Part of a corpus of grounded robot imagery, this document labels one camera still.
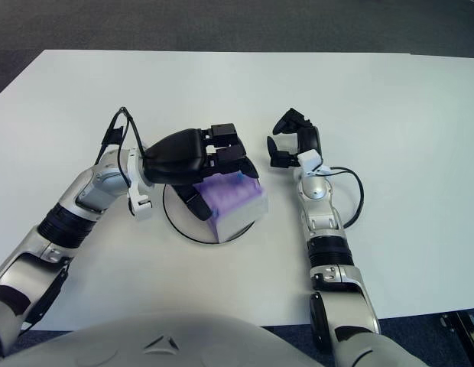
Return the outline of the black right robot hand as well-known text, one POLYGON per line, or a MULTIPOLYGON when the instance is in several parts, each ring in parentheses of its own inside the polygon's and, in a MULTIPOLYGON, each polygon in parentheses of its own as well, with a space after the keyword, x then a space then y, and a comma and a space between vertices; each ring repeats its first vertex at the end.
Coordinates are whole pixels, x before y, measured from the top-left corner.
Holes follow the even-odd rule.
POLYGON ((322 154, 318 128, 296 109, 290 108, 284 113, 273 127, 272 134, 295 134, 297 136, 297 152, 295 154, 278 150, 274 139, 271 136, 267 137, 267 148, 272 167, 298 167, 298 155, 309 150, 315 150, 319 155, 322 154))

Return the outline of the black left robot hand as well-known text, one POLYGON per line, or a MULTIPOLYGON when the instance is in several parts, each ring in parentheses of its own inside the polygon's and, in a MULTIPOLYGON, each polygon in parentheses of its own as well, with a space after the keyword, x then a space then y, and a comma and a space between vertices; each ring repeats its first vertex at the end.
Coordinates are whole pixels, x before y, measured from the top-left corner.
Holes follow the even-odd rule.
POLYGON ((212 210, 195 184, 214 174, 238 171, 258 178, 233 124, 188 128, 168 135, 144 151, 143 171, 153 184, 172 186, 190 212, 202 221, 211 217, 212 210))

